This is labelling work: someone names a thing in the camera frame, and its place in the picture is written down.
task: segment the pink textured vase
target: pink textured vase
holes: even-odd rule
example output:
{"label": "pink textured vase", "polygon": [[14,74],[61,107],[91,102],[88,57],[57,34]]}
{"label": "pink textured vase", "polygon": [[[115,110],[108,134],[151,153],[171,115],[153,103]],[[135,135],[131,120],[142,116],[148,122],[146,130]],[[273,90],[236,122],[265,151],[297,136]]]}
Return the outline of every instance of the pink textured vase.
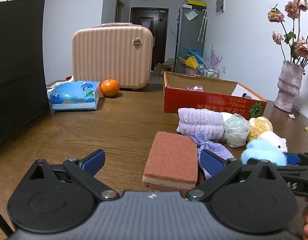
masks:
{"label": "pink textured vase", "polygon": [[275,100],[276,107],[288,113],[292,111],[294,98],[299,96],[302,78],[303,68],[284,60],[277,84],[279,92]]}

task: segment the sticker on refrigerator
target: sticker on refrigerator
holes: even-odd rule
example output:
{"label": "sticker on refrigerator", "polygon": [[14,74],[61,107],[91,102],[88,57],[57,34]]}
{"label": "sticker on refrigerator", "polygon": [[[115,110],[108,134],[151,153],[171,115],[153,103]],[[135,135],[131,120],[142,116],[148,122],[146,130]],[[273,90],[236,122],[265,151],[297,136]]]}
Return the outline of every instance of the sticker on refrigerator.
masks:
{"label": "sticker on refrigerator", "polygon": [[189,21],[193,20],[198,15],[195,9],[185,12],[184,14]]}

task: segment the dark wooden door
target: dark wooden door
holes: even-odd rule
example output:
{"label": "dark wooden door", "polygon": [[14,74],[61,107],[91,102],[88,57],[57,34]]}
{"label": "dark wooden door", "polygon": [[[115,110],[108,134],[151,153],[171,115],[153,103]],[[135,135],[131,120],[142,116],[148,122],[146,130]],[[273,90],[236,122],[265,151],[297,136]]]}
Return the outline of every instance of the dark wooden door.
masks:
{"label": "dark wooden door", "polygon": [[165,62],[168,9],[132,7],[131,22],[148,28],[153,34],[152,70]]}

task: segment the red sponge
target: red sponge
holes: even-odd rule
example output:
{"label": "red sponge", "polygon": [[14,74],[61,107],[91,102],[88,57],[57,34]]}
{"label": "red sponge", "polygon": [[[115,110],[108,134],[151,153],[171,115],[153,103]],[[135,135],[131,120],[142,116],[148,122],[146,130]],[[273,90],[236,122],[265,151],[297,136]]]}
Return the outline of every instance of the red sponge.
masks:
{"label": "red sponge", "polygon": [[143,187],[186,193],[197,182],[197,145],[188,136],[158,132],[143,175]]}

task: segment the doorframe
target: doorframe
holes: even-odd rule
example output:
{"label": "doorframe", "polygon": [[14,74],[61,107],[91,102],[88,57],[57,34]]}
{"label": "doorframe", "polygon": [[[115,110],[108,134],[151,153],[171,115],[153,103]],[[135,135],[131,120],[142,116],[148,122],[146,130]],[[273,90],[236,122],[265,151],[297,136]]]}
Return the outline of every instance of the doorframe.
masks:
{"label": "doorframe", "polygon": [[155,7],[131,7],[130,22],[132,22],[132,19],[133,19],[133,11],[137,11],[137,10],[165,11],[165,32],[164,32],[164,46],[163,46],[164,60],[165,60],[169,9],[168,8],[155,8]]}
{"label": "doorframe", "polygon": [[123,22],[125,22],[126,4],[122,0],[116,0],[116,4],[115,4],[115,22],[116,22],[116,15],[118,14],[118,11],[117,11],[117,4],[118,4],[118,2],[120,2],[121,4],[124,5],[124,19],[123,19]]}

